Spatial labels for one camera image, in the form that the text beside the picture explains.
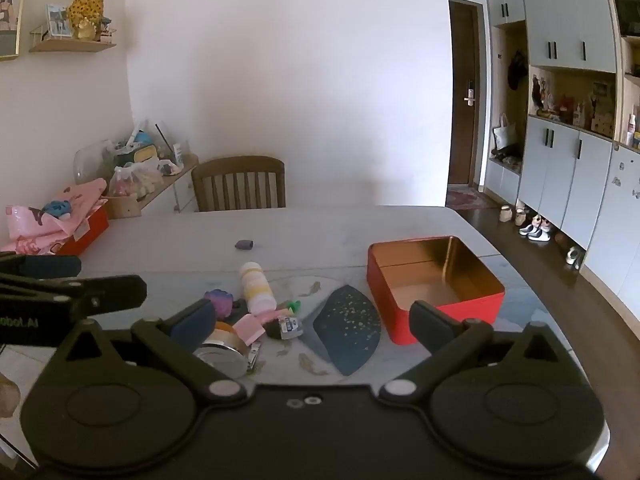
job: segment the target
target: white marble tabletop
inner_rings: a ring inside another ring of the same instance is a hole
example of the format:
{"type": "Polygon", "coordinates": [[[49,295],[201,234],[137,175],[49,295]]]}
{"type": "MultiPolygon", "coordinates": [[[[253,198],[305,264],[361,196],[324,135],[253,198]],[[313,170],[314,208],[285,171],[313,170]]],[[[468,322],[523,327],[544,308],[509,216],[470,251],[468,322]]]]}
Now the white marble tabletop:
{"type": "MultiPolygon", "coordinates": [[[[506,303],[519,304],[522,294],[539,301],[480,233],[454,211],[438,207],[286,208],[116,220],[82,255],[81,277],[129,273],[143,277],[148,284],[148,298],[140,309],[97,317],[105,329],[128,328],[141,317],[167,318],[212,288],[238,296],[241,285],[237,271],[247,261],[260,263],[270,282],[322,277],[353,285],[370,297],[365,274],[371,244],[449,235],[460,238],[487,264],[492,258],[501,260],[502,264],[494,262],[498,264],[496,269],[508,267],[507,274],[497,274],[508,295],[513,289],[512,299],[506,298],[506,303]],[[241,239],[253,240],[254,249],[236,250],[235,244],[241,239]]],[[[546,321],[561,335],[550,316],[546,321]]],[[[497,328],[521,329],[517,324],[506,324],[497,328]]],[[[18,383],[22,400],[52,353],[52,349],[9,347],[0,354],[0,372],[18,383]]],[[[374,357],[344,378],[302,343],[267,341],[258,357],[262,367],[243,382],[248,387],[254,381],[309,385],[368,383],[377,390],[428,355],[420,345],[393,345],[383,330],[374,357]]],[[[0,420],[0,435],[33,460],[20,429],[19,410],[20,407],[13,418],[0,420]]],[[[602,459],[608,441],[606,428],[590,466],[602,459]]]]}

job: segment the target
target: doorway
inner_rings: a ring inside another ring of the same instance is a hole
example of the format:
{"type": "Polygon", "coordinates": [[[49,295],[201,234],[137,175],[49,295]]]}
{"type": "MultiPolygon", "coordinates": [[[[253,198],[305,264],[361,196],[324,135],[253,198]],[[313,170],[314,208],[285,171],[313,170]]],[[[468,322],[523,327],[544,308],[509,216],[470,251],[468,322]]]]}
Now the doorway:
{"type": "Polygon", "coordinates": [[[453,54],[453,109],[449,185],[473,184],[478,140],[480,48],[476,6],[449,1],[453,54]]]}

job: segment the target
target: sunflower decoration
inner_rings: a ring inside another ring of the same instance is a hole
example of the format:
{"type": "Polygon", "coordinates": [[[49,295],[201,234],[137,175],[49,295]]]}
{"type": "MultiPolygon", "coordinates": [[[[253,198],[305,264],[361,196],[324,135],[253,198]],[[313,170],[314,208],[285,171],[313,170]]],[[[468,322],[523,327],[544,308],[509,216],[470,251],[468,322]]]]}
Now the sunflower decoration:
{"type": "Polygon", "coordinates": [[[91,41],[100,30],[104,15],[104,0],[74,0],[66,10],[78,38],[91,41]]]}

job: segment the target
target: screw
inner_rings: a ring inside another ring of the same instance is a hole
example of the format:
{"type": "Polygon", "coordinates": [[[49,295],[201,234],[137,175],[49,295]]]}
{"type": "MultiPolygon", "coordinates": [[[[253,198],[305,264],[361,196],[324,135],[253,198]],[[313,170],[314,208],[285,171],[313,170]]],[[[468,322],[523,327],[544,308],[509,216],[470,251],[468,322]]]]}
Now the screw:
{"type": "Polygon", "coordinates": [[[305,398],[305,404],[309,406],[317,406],[318,404],[322,404],[322,399],[317,396],[309,396],[305,398]]]}
{"type": "Polygon", "coordinates": [[[294,410],[298,410],[300,408],[304,408],[305,403],[302,402],[300,399],[289,399],[287,401],[287,406],[289,406],[290,408],[293,408],[294,410]]]}
{"type": "Polygon", "coordinates": [[[209,391],[219,397],[233,397],[240,389],[240,384],[229,380],[215,381],[209,385],[209,391]]]}
{"type": "Polygon", "coordinates": [[[396,379],[385,384],[385,390],[393,396],[405,397],[414,393],[418,389],[413,381],[407,379],[396,379]]]}

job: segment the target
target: dining table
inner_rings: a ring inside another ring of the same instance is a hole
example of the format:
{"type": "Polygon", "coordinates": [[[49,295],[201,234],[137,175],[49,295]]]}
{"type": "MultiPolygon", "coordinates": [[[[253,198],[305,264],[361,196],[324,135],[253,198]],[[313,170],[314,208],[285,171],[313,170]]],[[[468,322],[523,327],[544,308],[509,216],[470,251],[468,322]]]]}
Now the dining table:
{"type": "MultiPolygon", "coordinates": [[[[504,285],[494,328],[520,332],[531,321],[544,322],[580,366],[570,342],[525,280],[477,230],[445,207],[287,207],[114,220],[81,255],[80,278],[137,274],[147,284],[147,298],[139,308],[95,316],[105,330],[129,328],[145,317],[169,318],[213,289],[239,298],[238,269],[247,262],[262,267],[278,302],[299,300],[308,314],[344,285],[373,300],[366,280],[372,244],[451,236],[504,285]],[[238,250],[239,240],[252,240],[253,248],[238,250]]],[[[256,384],[368,384],[376,393],[430,356],[420,344],[395,345],[382,326],[371,358],[344,376],[302,341],[265,336],[260,341],[257,365],[241,380],[250,392],[256,384]]],[[[14,416],[0,420],[0,447],[33,466],[36,459],[20,428],[20,408],[54,351],[4,346],[0,352],[0,372],[18,384],[21,394],[14,416]]],[[[590,469],[603,459],[609,440],[605,424],[590,469]]]]}

